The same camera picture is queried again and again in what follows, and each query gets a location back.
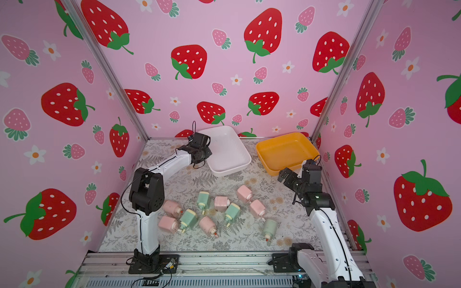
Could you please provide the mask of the yellow plastic storage box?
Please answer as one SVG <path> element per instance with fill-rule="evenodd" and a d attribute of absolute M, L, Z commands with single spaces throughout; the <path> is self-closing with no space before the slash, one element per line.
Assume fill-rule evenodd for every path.
<path fill-rule="evenodd" d="M 271 176 L 277 176 L 284 168 L 297 170 L 308 159 L 315 159 L 319 151 L 304 134 L 289 133 L 256 144 L 256 152 Z"/>

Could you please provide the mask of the white plastic storage box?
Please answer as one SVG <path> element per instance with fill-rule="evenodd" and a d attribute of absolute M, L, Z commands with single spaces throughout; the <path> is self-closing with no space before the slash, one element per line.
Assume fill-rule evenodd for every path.
<path fill-rule="evenodd" d="M 212 155 L 206 163 L 214 176 L 228 176 L 245 170 L 252 162 L 250 153 L 232 127 L 207 128 L 199 133 L 211 139 L 209 148 Z"/>

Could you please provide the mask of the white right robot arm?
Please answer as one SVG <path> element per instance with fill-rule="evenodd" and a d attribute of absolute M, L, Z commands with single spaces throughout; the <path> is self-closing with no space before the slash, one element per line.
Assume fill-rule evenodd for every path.
<path fill-rule="evenodd" d="M 289 263 L 306 272 L 316 288 L 366 288 L 369 284 L 356 264 L 341 233 L 332 197 L 323 192 L 322 167 L 306 160 L 300 173 L 290 168 L 279 172 L 278 181 L 295 193 L 293 204 L 306 210 L 321 242 L 325 261 L 310 244 L 293 244 Z"/>

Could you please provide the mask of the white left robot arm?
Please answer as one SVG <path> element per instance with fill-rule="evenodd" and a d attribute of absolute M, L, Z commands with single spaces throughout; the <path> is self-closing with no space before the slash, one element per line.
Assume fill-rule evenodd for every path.
<path fill-rule="evenodd" d="M 138 216 L 138 252 L 150 256 L 159 250 L 157 214 L 165 201 L 164 183 L 181 169 L 205 163 L 212 155 L 210 143 L 209 136 L 194 133 L 171 157 L 151 168 L 135 171 L 128 199 Z"/>

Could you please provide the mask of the green sharpener upper middle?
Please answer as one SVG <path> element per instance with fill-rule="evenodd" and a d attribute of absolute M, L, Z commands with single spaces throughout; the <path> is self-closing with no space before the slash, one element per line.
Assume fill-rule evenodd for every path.
<path fill-rule="evenodd" d="M 210 208 L 210 194 L 209 192 L 199 192 L 197 206 L 201 210 L 202 215 Z"/>

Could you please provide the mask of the green sharpener centre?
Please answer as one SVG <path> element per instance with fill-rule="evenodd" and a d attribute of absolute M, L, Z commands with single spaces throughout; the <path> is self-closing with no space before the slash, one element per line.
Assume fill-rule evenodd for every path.
<path fill-rule="evenodd" d="M 235 203 L 231 203 L 226 211 L 224 212 L 224 222 L 226 226 L 229 227 L 231 224 L 236 222 L 238 217 L 240 216 L 241 208 Z"/>

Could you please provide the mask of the green sharpener lower left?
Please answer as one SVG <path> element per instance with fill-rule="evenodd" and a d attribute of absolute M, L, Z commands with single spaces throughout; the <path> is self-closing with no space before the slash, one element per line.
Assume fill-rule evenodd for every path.
<path fill-rule="evenodd" d="M 184 234 L 187 230 L 193 229 L 198 222 L 198 215 L 191 209 L 185 210 L 180 218 L 180 232 Z"/>

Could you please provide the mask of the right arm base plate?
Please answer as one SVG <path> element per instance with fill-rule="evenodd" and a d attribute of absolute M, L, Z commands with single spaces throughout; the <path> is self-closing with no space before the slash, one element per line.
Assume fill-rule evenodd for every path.
<path fill-rule="evenodd" d="M 287 253 L 273 253 L 268 265 L 273 267 L 274 272 L 298 272 L 306 271 L 298 263 L 297 253 L 300 250 L 315 250 L 311 244 L 293 243 Z"/>

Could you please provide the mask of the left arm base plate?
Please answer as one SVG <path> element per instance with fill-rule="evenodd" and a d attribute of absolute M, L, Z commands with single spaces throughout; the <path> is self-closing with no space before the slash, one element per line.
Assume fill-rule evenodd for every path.
<path fill-rule="evenodd" d="M 134 250 L 134 256 L 129 264 L 129 274 L 175 274 L 180 260 L 179 254 L 162 254 L 157 249 L 152 254 L 142 254 Z"/>

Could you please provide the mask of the aluminium front rail frame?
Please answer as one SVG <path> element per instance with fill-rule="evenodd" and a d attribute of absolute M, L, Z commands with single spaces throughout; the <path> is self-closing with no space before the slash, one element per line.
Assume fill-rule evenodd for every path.
<path fill-rule="evenodd" d="M 315 288 L 306 272 L 274 272 L 273 253 L 161 252 L 179 254 L 175 274 L 129 274 L 128 253 L 88 253 L 70 288 Z"/>

